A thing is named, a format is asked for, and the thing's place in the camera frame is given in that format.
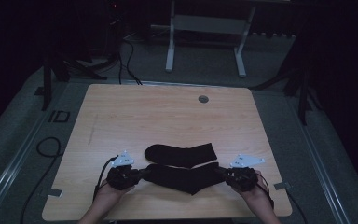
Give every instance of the dark background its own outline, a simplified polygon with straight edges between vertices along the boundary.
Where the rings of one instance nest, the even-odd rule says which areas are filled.
[[[169,23],[169,1],[117,2],[123,8],[114,8],[115,15],[146,38],[151,23]],[[310,6],[313,3],[258,3],[252,32],[296,35],[282,69],[311,62],[310,85],[358,172],[358,1],[331,1],[327,9]],[[194,6],[184,0],[178,9],[195,10]],[[197,10],[206,14],[241,16],[238,11],[200,6]],[[101,36],[117,19],[106,9],[104,1],[0,1],[0,115],[26,78],[41,67],[47,46],[86,61],[101,53]],[[117,49],[117,42],[109,44],[109,51]]]

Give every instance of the wooden table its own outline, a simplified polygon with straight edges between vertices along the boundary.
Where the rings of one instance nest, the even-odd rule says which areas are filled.
[[[201,103],[199,97],[209,98]],[[45,220],[79,220],[92,201],[105,162],[127,150],[134,169],[145,168],[145,150],[154,144],[194,147],[212,143],[220,166],[240,153],[264,158],[254,166],[270,185],[278,216],[292,207],[281,183],[269,140],[247,89],[193,86],[94,84],[88,89],[53,183],[60,198],[49,197]],[[109,214],[110,219],[170,219],[253,216],[226,183],[194,196],[141,180]]]

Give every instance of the human hand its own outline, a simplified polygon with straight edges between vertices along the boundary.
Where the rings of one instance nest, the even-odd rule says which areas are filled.
[[[121,197],[133,188],[135,186],[123,190],[114,189],[104,180],[91,207],[78,223],[90,224],[102,221],[109,214],[109,211],[120,201]]]
[[[281,223],[276,217],[269,196],[266,194],[267,186],[263,183],[261,172],[255,170],[257,174],[257,185],[249,191],[239,191],[234,189],[246,201],[249,209],[259,217],[265,224],[279,224]]]

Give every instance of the black sock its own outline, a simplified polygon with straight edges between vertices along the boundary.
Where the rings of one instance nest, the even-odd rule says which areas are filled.
[[[191,167],[208,161],[217,160],[212,144],[197,147],[170,147],[165,145],[153,145],[145,151],[145,157],[160,165],[176,167]]]
[[[150,173],[144,177],[144,180],[194,195],[201,189],[224,181],[224,178],[214,170],[217,167],[219,167],[218,162],[211,162],[190,170],[150,164],[146,168]]]

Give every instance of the gray carpet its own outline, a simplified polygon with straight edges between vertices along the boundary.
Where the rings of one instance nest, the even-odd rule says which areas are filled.
[[[232,49],[178,46],[173,72],[168,74],[164,71],[167,46],[153,41],[151,43],[135,42],[134,39],[131,43],[134,44],[135,51],[131,57],[130,69],[144,84],[148,81],[155,81],[248,87],[275,76],[293,39],[250,36],[243,53],[248,73],[246,78],[240,78],[237,75]],[[131,47],[123,45],[122,53],[123,59],[126,60],[131,53]],[[107,81],[103,81],[104,83],[118,83],[117,65],[100,74],[109,77]],[[130,79],[130,77],[124,72],[123,82],[134,83],[125,79]],[[42,75],[38,71],[24,84],[6,113],[0,118],[0,175],[5,171],[11,158],[19,150],[27,147],[27,144],[23,144],[24,141],[29,143],[30,149],[6,197],[0,203],[0,223],[19,222],[26,198],[51,162],[51,159],[41,157],[36,152],[36,144],[46,137],[55,136],[61,140],[62,150],[64,150],[86,89],[90,83],[96,82],[82,75],[73,75],[70,83],[67,84],[54,82],[54,92],[58,92],[59,95],[54,96],[47,112],[41,112],[42,98],[34,96],[35,89],[42,85]],[[253,93],[282,178],[292,186],[288,191],[304,211],[309,223],[348,223],[337,222],[337,217],[325,197],[326,189],[321,184],[319,173],[315,170],[312,155],[310,155],[310,143],[304,134],[306,132],[311,137],[312,146],[317,149],[319,159],[337,190],[348,221],[358,223],[358,177],[334,129],[325,113],[310,103],[312,110],[307,112],[309,124],[304,131],[304,127],[299,124],[296,117],[297,98],[283,96],[281,93],[283,85],[284,82],[277,83],[264,91],[253,91]],[[69,121],[67,123],[48,122],[52,110],[70,112]],[[40,127],[36,125],[38,120],[42,120]],[[55,153],[56,145],[52,141],[47,141],[43,149],[46,153]],[[47,199],[45,191],[51,186],[59,163],[60,160],[57,160],[36,190],[27,207],[24,223],[45,222],[41,217]],[[293,203],[292,206],[293,214],[289,217],[282,217],[281,221],[303,223],[296,206]],[[209,223],[259,223],[257,218],[207,221]],[[188,220],[179,220],[175,223],[178,222],[189,223]]]

